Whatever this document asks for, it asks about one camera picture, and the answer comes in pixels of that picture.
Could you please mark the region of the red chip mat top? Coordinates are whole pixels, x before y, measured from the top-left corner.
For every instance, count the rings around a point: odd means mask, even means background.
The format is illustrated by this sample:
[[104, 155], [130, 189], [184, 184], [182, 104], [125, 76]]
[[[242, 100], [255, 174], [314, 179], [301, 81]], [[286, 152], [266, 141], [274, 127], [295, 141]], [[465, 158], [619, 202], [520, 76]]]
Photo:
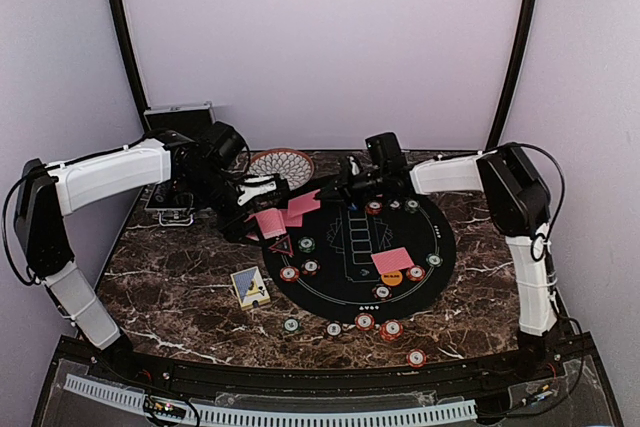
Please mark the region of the red chip mat top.
[[379, 200], [371, 200], [365, 205], [365, 212], [368, 215], [379, 215], [384, 207], [384, 203]]

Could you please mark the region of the red chip mat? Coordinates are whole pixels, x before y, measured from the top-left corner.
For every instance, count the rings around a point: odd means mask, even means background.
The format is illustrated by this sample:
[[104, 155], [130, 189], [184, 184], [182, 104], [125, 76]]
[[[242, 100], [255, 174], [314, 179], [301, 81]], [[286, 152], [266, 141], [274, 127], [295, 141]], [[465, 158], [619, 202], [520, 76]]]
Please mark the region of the red chip mat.
[[294, 266], [285, 266], [280, 269], [279, 275], [284, 282], [296, 282], [300, 277], [300, 271]]
[[426, 270], [419, 265], [414, 265], [406, 270], [406, 277], [412, 282], [420, 282], [426, 276]]
[[384, 207], [384, 203], [379, 200], [371, 200], [365, 205], [365, 212], [368, 215], [379, 215]]

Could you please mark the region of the green chip mat top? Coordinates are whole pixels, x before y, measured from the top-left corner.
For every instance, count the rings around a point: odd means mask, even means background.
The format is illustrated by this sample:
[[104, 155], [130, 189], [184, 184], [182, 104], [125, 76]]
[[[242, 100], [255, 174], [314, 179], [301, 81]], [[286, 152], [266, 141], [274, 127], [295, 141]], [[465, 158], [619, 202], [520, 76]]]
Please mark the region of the green chip mat top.
[[415, 199], [408, 199], [404, 203], [404, 210], [409, 213], [415, 213], [419, 210], [420, 203]]

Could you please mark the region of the green chip mat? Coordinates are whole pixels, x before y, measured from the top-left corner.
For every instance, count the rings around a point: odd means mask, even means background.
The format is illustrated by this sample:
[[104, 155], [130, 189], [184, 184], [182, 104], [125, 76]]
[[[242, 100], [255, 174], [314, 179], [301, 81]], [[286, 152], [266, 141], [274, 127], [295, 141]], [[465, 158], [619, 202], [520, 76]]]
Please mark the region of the green chip mat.
[[302, 253], [311, 253], [316, 249], [316, 242], [312, 237], [302, 237], [298, 240], [298, 249]]
[[442, 265], [443, 258], [436, 253], [431, 253], [426, 257], [426, 261], [431, 267], [436, 268]]
[[408, 199], [404, 203], [404, 210], [409, 213], [415, 213], [419, 210], [420, 203], [415, 199]]

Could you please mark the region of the dealt red card pair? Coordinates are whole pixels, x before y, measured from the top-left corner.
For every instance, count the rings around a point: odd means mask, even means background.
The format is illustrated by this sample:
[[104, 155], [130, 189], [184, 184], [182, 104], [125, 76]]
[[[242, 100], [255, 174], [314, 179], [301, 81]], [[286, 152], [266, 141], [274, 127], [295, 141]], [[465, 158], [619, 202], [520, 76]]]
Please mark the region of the dealt red card pair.
[[402, 271], [415, 265], [405, 247], [373, 253], [371, 259], [380, 275]]

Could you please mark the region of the orange big blind button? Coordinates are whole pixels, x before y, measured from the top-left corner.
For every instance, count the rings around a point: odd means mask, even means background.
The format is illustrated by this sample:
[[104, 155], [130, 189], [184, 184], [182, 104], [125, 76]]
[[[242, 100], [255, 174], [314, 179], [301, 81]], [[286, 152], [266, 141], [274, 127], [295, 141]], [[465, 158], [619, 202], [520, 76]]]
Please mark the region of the orange big blind button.
[[395, 271], [383, 274], [381, 281], [387, 286], [395, 287], [402, 283], [403, 278], [404, 276], [400, 271]]

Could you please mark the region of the black chip mat front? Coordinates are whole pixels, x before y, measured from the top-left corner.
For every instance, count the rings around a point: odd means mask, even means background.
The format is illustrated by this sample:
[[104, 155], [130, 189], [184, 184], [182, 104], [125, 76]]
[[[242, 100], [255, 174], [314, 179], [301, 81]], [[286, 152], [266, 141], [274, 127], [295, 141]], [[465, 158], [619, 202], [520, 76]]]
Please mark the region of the black chip mat front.
[[372, 293], [376, 299], [386, 300], [392, 296], [391, 289], [386, 285], [377, 285], [373, 288]]

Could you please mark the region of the red playing card deck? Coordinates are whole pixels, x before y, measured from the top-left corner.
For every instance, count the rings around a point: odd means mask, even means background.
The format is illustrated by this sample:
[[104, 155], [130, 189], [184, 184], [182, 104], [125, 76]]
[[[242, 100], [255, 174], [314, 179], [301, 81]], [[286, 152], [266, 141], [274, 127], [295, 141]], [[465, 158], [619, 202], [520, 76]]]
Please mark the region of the red playing card deck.
[[270, 208], [250, 214], [247, 221], [255, 218], [265, 239], [271, 239], [287, 233], [283, 214], [280, 209]]

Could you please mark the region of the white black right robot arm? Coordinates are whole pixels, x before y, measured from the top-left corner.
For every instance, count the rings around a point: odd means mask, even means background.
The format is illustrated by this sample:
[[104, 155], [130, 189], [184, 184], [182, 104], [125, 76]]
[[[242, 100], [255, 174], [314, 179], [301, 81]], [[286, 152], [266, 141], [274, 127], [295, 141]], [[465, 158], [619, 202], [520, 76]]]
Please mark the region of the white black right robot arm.
[[550, 252], [559, 209], [546, 182], [527, 156], [529, 145], [511, 142], [473, 154], [438, 156], [411, 164], [393, 132], [365, 141], [372, 168], [352, 155], [316, 194], [321, 201], [362, 207], [378, 194], [396, 196], [477, 191], [512, 255], [520, 300], [519, 330], [528, 336], [550, 333], [559, 315], [556, 274]]

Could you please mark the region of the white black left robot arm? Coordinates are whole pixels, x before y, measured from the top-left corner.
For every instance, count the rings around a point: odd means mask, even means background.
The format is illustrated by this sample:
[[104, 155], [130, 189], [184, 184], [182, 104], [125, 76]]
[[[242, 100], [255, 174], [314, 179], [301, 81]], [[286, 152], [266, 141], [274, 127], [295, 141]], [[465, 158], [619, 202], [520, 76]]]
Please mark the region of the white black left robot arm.
[[10, 193], [16, 197], [14, 231], [26, 258], [23, 283], [41, 282], [68, 318], [97, 349], [101, 364], [120, 383], [141, 374], [140, 359], [124, 346], [124, 334], [77, 266], [64, 219], [86, 205], [138, 187], [179, 181], [217, 215], [230, 242], [249, 233], [248, 203], [274, 191], [276, 176], [235, 178], [228, 169], [246, 143], [223, 122], [192, 140], [172, 130], [57, 163], [29, 161]]

